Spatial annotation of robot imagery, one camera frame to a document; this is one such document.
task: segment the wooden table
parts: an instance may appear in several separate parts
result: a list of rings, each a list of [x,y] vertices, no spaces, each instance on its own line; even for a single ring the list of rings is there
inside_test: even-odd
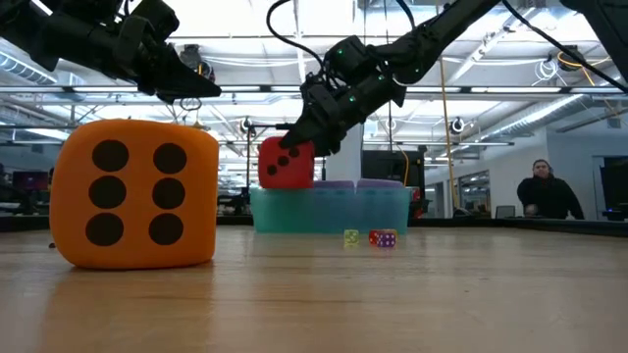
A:
[[[416,229],[394,250],[219,227],[201,267],[73,269],[0,234],[0,352],[625,352],[628,241]]]

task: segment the black jacket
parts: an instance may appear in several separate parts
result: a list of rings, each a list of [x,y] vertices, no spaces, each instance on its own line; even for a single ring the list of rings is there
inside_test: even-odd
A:
[[[576,220],[585,219],[576,194],[563,179],[528,177],[519,184],[517,195],[524,208],[537,205],[539,216],[564,220],[570,212]]]

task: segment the teal plastic bin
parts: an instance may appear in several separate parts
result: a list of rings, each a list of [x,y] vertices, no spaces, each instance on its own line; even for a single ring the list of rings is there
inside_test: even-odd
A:
[[[251,212],[260,233],[394,228],[406,234],[410,195],[406,188],[251,189]]]
[[[355,195],[359,205],[356,229],[396,229],[399,234],[408,232],[408,215],[411,190],[407,188],[358,188]]]
[[[353,188],[251,189],[257,232],[342,233],[355,224]]]

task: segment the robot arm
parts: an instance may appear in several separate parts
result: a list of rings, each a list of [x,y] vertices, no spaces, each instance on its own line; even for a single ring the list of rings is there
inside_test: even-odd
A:
[[[214,97],[221,89],[184,65],[165,42],[178,27],[163,0],[144,0],[128,16],[116,17],[124,0],[0,0],[0,36],[54,71],[59,59],[137,84],[146,94],[176,99]]]
[[[628,0],[561,1],[584,13],[627,76],[628,26],[623,19],[628,15]],[[419,81],[455,38],[499,2],[458,0],[391,44],[364,46],[355,35],[336,44],[325,55],[324,69],[316,75],[310,73],[301,85],[303,112],[282,140],[282,147],[313,141],[317,156],[340,151],[340,142],[350,128],[364,124],[390,101],[401,106],[404,85]],[[504,5],[512,9],[505,1]],[[344,85],[332,84],[338,80]],[[614,80],[610,82],[627,91]]]

